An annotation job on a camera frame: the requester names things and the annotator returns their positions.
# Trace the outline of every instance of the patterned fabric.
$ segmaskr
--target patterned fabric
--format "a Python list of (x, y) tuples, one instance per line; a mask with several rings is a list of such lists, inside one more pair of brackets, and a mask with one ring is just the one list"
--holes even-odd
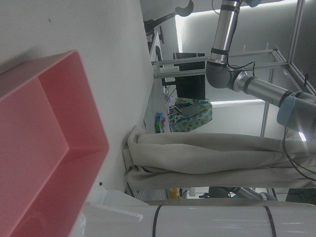
[(189, 132), (212, 120), (212, 104), (208, 99), (196, 100), (187, 98), (177, 98), (175, 106), (187, 107), (199, 105), (199, 113), (192, 117), (185, 118), (179, 113), (170, 113), (173, 123), (173, 132)]

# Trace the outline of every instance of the beige curtain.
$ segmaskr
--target beige curtain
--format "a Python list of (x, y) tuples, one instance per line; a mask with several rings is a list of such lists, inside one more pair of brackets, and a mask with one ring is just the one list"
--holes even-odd
[[(292, 167), (280, 140), (215, 133), (145, 134), (135, 127), (127, 143), (123, 156), (127, 181), (134, 190), (316, 187)], [(315, 141), (287, 141), (286, 148), (296, 162), (316, 171)]]

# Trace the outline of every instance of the black stripe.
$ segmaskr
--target black stripe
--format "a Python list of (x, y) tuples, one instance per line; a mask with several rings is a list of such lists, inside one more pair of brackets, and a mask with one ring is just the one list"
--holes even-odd
[(160, 208), (162, 207), (162, 205), (159, 205), (157, 207), (156, 213), (155, 213), (155, 217), (154, 217), (154, 223), (153, 223), (153, 237), (156, 237), (156, 225), (157, 225), (157, 218), (158, 218), (158, 214), (160, 211)]
[(254, 80), (256, 77), (255, 76), (252, 76), (252, 77), (249, 77), (247, 79), (247, 81), (245, 82), (245, 84), (243, 85), (243, 92), (245, 92), (246, 94), (248, 94), (248, 86), (249, 84), (251, 83), (252, 80)]
[(216, 66), (216, 67), (223, 67), (223, 68), (226, 67), (226, 64), (213, 63), (213, 62), (210, 62), (210, 61), (207, 61), (207, 64), (212, 65), (212, 66)]
[(295, 97), (300, 98), (300, 95), (301, 95), (301, 94), (303, 94), (303, 92), (302, 92), (302, 91), (298, 91), (298, 92), (295, 94)]
[(222, 5), (221, 11), (234, 11), (238, 14), (240, 11), (240, 8), (239, 6)]
[(276, 191), (274, 188), (272, 188), (272, 193), (273, 193), (273, 196), (275, 196), (276, 200), (277, 200), (277, 195), (276, 195)]
[(146, 169), (146, 168), (143, 167), (143, 166), (142, 166), (142, 168), (143, 168), (143, 170), (144, 170), (145, 172), (147, 172), (147, 173), (153, 173), (152, 171), (149, 171), (148, 169)]
[(267, 206), (263, 206), (266, 209), (269, 221), (270, 221), (270, 226), (271, 226), (271, 231), (272, 231), (272, 236), (273, 237), (277, 237), (277, 232), (276, 232), (276, 227), (275, 227), (275, 223), (273, 221), (270, 209)]
[(228, 55), (229, 51), (228, 50), (221, 50), (217, 48), (212, 48), (211, 53), (216, 53), (216, 54), (221, 54), (221, 55)]
[(287, 90), (287, 91), (282, 95), (282, 97), (281, 97), (281, 99), (280, 99), (280, 101), (279, 101), (279, 103), (278, 103), (278, 106), (280, 107), (281, 104), (283, 103), (283, 101), (284, 101), (290, 94), (292, 94), (292, 93), (293, 93), (293, 91)]

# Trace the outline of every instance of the white cylindrical robot base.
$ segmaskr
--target white cylindrical robot base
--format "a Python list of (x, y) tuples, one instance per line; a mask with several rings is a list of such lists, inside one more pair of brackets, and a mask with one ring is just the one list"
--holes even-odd
[(86, 237), (314, 237), (313, 207), (86, 206)]

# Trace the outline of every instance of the pink plastic bin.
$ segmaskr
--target pink plastic bin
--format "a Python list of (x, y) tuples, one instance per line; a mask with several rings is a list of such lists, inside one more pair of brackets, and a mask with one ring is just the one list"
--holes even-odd
[(0, 236), (66, 237), (109, 144), (78, 52), (0, 75)]

